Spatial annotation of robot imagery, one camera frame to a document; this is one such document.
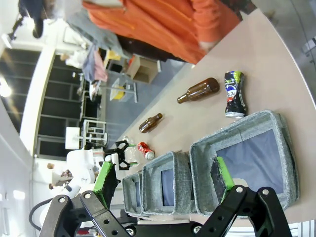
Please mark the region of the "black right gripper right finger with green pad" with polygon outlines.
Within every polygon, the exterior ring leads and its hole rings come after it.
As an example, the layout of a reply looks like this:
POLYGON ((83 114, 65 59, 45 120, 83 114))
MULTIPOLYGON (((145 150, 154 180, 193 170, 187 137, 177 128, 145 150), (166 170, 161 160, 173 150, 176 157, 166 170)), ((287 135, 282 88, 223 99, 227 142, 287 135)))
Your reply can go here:
POLYGON ((275 190, 262 187, 253 191, 236 185, 222 157, 214 157, 211 180, 223 186, 222 199, 197 232, 198 237, 224 237, 238 216, 252 224, 256 237, 290 237, 289 224, 275 190))

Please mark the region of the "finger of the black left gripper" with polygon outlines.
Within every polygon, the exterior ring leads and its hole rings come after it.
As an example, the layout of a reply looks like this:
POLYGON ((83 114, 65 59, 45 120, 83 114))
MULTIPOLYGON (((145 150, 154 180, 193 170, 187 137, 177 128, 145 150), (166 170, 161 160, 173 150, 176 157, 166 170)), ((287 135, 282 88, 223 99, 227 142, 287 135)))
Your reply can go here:
POLYGON ((127 162, 125 160, 125 157, 123 156, 119 156, 118 157, 118 168, 119 170, 122 170, 122 171, 127 171, 130 169, 130 167, 132 166, 136 166, 137 165, 137 162, 127 162))
POLYGON ((116 151, 119 155, 124 154, 125 150, 129 147, 135 147, 135 144, 129 144, 126 140, 116 141, 116 151))

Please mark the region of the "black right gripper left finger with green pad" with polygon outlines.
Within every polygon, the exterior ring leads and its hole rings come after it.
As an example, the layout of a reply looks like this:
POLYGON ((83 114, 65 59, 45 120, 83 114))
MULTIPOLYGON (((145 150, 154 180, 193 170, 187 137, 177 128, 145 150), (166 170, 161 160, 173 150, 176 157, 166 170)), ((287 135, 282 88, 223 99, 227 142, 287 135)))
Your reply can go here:
POLYGON ((75 237, 82 222, 92 221, 103 237, 129 236, 109 209, 117 185, 115 165, 104 162, 93 191, 85 191, 74 198, 57 195, 52 199, 39 235, 75 237))

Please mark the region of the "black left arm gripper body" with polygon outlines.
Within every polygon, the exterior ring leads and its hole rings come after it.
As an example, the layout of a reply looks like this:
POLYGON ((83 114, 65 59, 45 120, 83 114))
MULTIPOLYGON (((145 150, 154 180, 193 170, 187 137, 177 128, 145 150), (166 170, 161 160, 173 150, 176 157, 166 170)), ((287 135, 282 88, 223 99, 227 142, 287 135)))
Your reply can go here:
POLYGON ((119 150, 118 148, 104 151, 104 161, 111 161, 113 164, 119 164, 119 150))

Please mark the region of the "person's hand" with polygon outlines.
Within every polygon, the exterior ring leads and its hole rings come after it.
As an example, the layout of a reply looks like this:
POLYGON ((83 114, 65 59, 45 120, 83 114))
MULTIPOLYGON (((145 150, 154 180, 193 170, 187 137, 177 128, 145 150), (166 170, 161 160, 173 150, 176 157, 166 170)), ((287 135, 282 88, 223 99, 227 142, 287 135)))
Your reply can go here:
POLYGON ((211 49, 213 49, 217 44, 219 43, 219 41, 214 41, 214 42, 204 42, 204 41, 200 41, 199 42, 199 46, 200 48, 205 51, 205 53, 208 53, 211 49))

